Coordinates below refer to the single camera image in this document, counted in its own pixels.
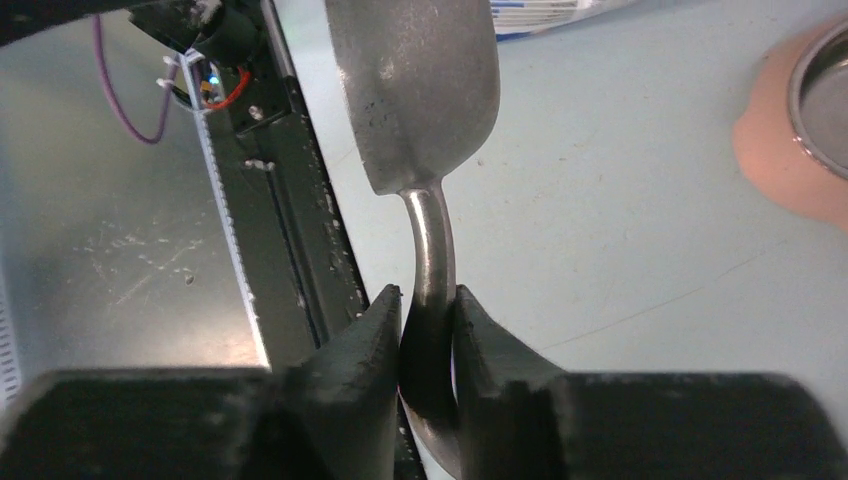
cable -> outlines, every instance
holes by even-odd
[[[164,84],[165,95],[162,100],[162,109],[159,114],[159,125],[157,127],[156,134],[153,137],[145,137],[133,126],[129,117],[127,117],[127,114],[124,113],[124,109],[121,107],[121,103],[118,101],[118,96],[115,94],[115,89],[112,86],[112,80],[109,77],[109,69],[106,66],[106,54],[103,48],[103,23],[100,15],[94,15],[92,19],[92,31],[94,34],[94,55],[97,58],[97,68],[100,73],[100,84],[103,87],[103,93],[106,95],[106,100],[109,101],[109,106],[112,108],[115,116],[118,117],[118,120],[121,121],[121,124],[130,136],[147,145],[155,145],[159,143],[165,135],[165,123],[168,119],[168,107],[171,105],[171,88],[173,87],[174,79],[177,77],[177,70],[179,69],[177,56],[174,57],[174,61],[171,62],[171,65],[168,68],[168,74]]]
[[[236,88],[227,95],[227,98],[218,102],[218,103],[205,103],[204,106],[209,110],[221,110],[222,108],[227,108],[232,105],[233,102],[241,95],[245,88],[247,88],[248,83],[250,83],[250,72],[242,67],[239,67],[239,84],[236,85]]]

screw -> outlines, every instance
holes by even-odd
[[[257,122],[265,118],[265,116],[262,115],[262,109],[257,107],[256,105],[251,105],[250,108],[247,109],[247,113],[249,113],[250,116],[253,117],[253,119]]]

purple wire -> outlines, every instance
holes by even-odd
[[[109,106],[118,120],[121,121],[124,128],[133,138],[147,145],[155,145],[162,140],[165,135],[165,122],[168,119],[168,107],[171,105],[171,88],[173,87],[174,79],[177,78],[177,70],[179,65],[177,61],[179,56],[174,56],[174,62],[168,69],[167,79],[165,81],[165,97],[162,100],[162,110],[159,114],[159,127],[156,130],[156,135],[151,138],[145,137],[132,124],[124,109],[121,108],[121,103],[118,101],[118,96],[115,94],[115,89],[112,87],[112,80],[109,77],[109,68],[106,66],[106,54],[103,49],[103,23],[100,15],[95,15],[92,19],[92,30],[94,33],[94,54],[97,57],[97,68],[100,73],[100,84],[103,86],[103,93],[106,95],[106,100],[109,101]]]

